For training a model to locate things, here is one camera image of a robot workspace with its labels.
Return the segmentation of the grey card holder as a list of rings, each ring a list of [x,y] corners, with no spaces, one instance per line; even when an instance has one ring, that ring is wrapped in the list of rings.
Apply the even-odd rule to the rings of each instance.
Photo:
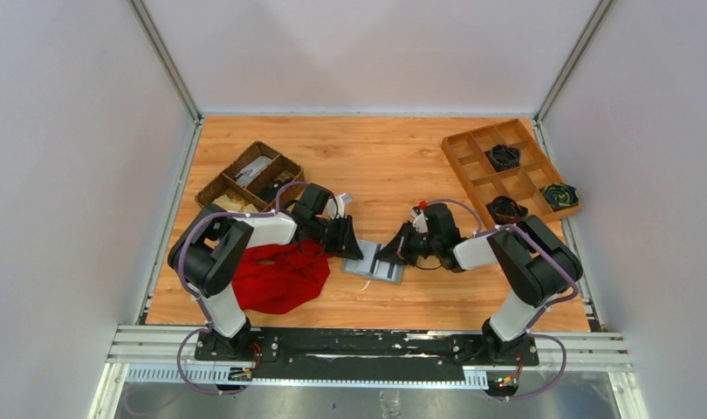
[[[358,239],[357,243],[362,251],[363,259],[344,259],[341,270],[370,280],[377,280],[393,285],[402,282],[404,266],[383,262],[375,255],[384,248],[381,243]]]

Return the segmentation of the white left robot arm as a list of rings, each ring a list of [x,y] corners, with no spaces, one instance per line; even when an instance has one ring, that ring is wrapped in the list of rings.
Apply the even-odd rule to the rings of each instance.
[[[336,195],[312,182],[299,185],[303,190],[298,198],[283,203],[282,195],[291,188],[286,184],[278,190],[271,209],[263,212],[233,212],[209,204],[170,249],[167,264],[197,301],[206,332],[233,341],[250,330],[231,286],[248,249],[310,239],[333,257],[363,258],[353,218],[346,212],[352,196]]]

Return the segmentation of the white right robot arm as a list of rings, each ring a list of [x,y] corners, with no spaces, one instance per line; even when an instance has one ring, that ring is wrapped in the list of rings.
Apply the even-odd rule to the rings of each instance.
[[[450,199],[427,201],[415,210],[375,259],[415,266],[434,257],[454,273],[498,264],[510,291],[500,308],[482,326],[483,341],[514,347],[551,306],[579,293],[583,267],[572,251],[537,216],[465,237],[450,211]]]

